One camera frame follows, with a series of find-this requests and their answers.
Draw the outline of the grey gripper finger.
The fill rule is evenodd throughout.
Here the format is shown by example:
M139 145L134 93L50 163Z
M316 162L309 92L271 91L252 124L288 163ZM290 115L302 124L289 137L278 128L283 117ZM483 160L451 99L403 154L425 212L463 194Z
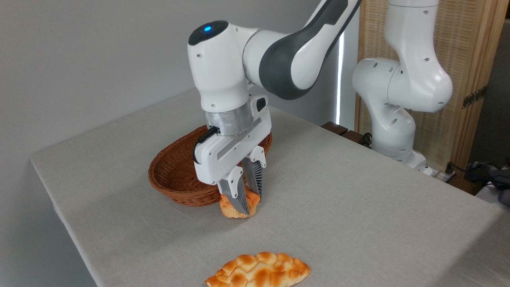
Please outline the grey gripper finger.
M227 197L235 210L249 216L250 212L242 174L242 167L235 166L219 181L218 186L220 194Z
M256 146L241 162L249 189L262 198L263 170L267 165L264 149Z

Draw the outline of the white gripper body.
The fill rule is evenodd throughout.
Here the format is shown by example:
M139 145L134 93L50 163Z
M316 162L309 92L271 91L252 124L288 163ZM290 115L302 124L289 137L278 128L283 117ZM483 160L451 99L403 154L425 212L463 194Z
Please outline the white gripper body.
M268 136L272 123L268 96L250 96L237 109L206 112L210 127L219 133L195 149L195 170L199 181L215 185Z

